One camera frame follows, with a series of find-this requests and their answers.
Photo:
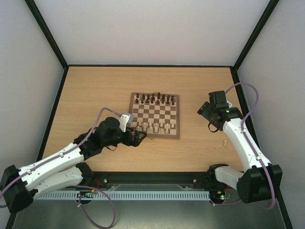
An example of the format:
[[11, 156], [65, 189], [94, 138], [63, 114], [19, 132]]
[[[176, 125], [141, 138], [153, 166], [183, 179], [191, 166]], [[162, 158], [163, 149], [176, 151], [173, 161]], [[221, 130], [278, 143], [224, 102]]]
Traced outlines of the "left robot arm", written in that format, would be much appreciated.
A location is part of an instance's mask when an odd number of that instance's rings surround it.
[[4, 169], [0, 196], [10, 213], [17, 213], [40, 196], [64, 187], [88, 185], [93, 173], [85, 160], [98, 155], [104, 148], [118, 144], [137, 147], [147, 136], [127, 126], [123, 118], [108, 117], [88, 132], [79, 135], [59, 152], [17, 168]]

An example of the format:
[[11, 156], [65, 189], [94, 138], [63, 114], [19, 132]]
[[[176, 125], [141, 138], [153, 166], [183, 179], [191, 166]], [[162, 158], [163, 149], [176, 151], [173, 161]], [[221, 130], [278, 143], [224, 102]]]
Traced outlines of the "black aluminium frame rail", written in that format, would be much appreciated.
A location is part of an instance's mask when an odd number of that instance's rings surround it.
[[151, 185], [180, 185], [191, 186], [195, 189], [222, 190], [226, 186], [237, 189], [237, 183], [244, 173], [230, 175], [224, 180], [218, 181], [215, 175], [216, 169], [210, 168], [206, 172], [92, 172], [89, 169], [72, 168], [57, 173], [49, 178], [39, 181], [38, 184], [54, 187], [55, 190], [69, 186], [89, 186], [109, 189], [118, 184], [151, 184]]

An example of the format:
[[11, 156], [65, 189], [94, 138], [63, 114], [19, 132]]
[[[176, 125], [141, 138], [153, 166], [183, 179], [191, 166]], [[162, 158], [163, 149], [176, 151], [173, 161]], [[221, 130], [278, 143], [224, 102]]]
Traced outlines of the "wooden chess board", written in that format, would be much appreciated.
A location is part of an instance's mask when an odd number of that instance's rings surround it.
[[[144, 104], [141, 104], [142, 95], [145, 95]], [[146, 103], [147, 95], [150, 95], [149, 104]], [[152, 94], [155, 95], [154, 103], [151, 104]], [[132, 127], [132, 123], [128, 127], [137, 130], [139, 122], [142, 123], [141, 130], [143, 131], [143, 122], [146, 122], [146, 132], [147, 137], [149, 138], [163, 138], [163, 139], [180, 139], [180, 96], [177, 94], [165, 94], [165, 101], [162, 104], [162, 95], [160, 93], [160, 99], [157, 99], [157, 92], [154, 93], [144, 93], [144, 92], [132, 92], [129, 105], [129, 113], [133, 115], [133, 122], [137, 123], [136, 127]], [[170, 95], [170, 103], [166, 104], [167, 96]], [[149, 123], [152, 123], [153, 130], [149, 130]], [[154, 124], [158, 123], [158, 132], [154, 132], [156, 127]], [[170, 124], [169, 133], [165, 132], [166, 124]]]

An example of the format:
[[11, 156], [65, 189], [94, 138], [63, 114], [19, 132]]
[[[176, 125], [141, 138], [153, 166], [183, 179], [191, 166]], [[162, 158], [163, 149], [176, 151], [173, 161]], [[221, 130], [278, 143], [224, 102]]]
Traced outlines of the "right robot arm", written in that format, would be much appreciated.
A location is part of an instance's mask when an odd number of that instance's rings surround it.
[[227, 101], [225, 92], [209, 93], [209, 101], [197, 113], [229, 137], [244, 168], [240, 172], [227, 164], [212, 165], [209, 167], [209, 184], [213, 187], [227, 184], [237, 191], [244, 203], [268, 199], [274, 202], [283, 172], [279, 165], [272, 165], [259, 149], [244, 125], [240, 110]]

